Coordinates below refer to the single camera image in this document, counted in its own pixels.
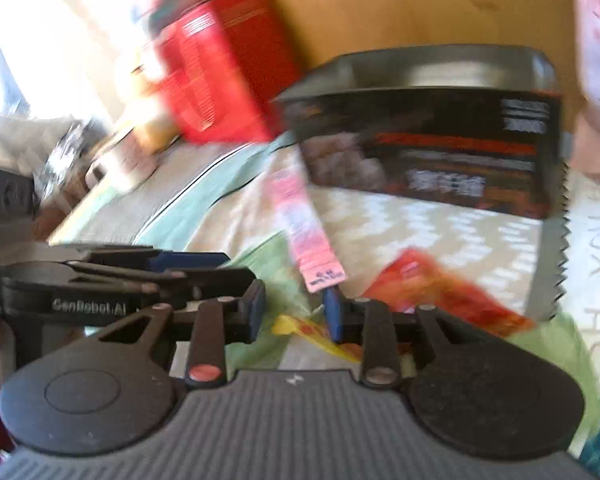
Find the light green leaf packet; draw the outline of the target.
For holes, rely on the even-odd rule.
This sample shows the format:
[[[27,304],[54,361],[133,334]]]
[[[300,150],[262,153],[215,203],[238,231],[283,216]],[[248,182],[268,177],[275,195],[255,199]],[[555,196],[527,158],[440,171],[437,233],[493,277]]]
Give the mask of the light green leaf packet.
[[[253,344],[229,344],[225,349],[227,376],[232,378],[238,370],[272,370],[279,366],[290,341],[289,336],[277,336],[271,332],[276,318],[281,314],[318,318],[314,311],[321,300],[306,291],[282,233],[243,252],[227,266],[244,266],[251,270],[264,281],[266,293],[266,307],[257,340]]]

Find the red gift box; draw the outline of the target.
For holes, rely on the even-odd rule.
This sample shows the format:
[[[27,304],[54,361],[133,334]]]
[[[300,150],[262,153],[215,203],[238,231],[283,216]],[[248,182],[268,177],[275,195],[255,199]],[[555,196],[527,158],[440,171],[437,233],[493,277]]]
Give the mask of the red gift box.
[[[266,143],[283,131],[272,101],[302,77],[273,0],[206,0],[154,42],[166,108],[192,143]]]

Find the yellow snack wrapper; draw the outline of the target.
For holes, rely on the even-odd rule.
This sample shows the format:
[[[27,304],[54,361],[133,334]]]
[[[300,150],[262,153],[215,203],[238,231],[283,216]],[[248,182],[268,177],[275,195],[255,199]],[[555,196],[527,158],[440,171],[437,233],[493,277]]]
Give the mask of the yellow snack wrapper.
[[[296,335],[313,344],[316,348],[352,363],[362,361],[362,347],[358,344],[336,344],[330,339],[329,332],[323,324],[315,323],[308,318],[280,314],[271,327],[276,336]]]

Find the white enamel mug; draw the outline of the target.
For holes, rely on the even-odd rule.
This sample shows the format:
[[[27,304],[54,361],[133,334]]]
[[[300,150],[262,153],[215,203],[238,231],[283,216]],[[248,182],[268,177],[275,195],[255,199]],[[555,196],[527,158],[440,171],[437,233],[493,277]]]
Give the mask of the white enamel mug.
[[[88,188],[105,182],[119,194],[133,192],[157,170],[155,156],[143,148],[133,129],[112,136],[95,154],[84,176]]]

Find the pink slim snack box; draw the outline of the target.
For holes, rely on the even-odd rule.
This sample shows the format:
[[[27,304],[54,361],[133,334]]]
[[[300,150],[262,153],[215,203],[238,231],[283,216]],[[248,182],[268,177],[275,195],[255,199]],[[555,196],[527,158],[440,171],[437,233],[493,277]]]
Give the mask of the pink slim snack box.
[[[268,192],[308,292],[339,285],[347,279],[324,231],[298,171],[277,170],[268,179]]]

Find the wooden headboard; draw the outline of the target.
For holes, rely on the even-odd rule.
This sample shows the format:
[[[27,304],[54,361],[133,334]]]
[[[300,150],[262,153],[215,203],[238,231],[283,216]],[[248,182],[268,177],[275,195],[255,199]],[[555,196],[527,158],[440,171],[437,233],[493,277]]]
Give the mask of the wooden headboard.
[[[408,44],[521,44],[554,63],[580,105],[572,0],[277,0],[308,64]]]

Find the black cardboard box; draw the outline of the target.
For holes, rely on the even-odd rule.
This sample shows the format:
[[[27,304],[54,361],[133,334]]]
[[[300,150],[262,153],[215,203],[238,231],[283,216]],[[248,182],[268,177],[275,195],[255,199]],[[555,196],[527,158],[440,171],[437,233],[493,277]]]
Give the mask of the black cardboard box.
[[[276,96],[310,181],[546,218],[562,186],[562,92],[529,47],[355,52]]]

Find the red snack packet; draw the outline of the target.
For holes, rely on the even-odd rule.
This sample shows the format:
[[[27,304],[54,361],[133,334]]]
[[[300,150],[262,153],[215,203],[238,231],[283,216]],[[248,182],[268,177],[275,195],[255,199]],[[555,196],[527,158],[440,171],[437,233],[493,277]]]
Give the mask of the red snack packet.
[[[400,313],[429,304],[503,338],[535,326],[535,322],[504,307],[478,285],[446,270],[417,248],[405,249],[378,274],[364,295]]]

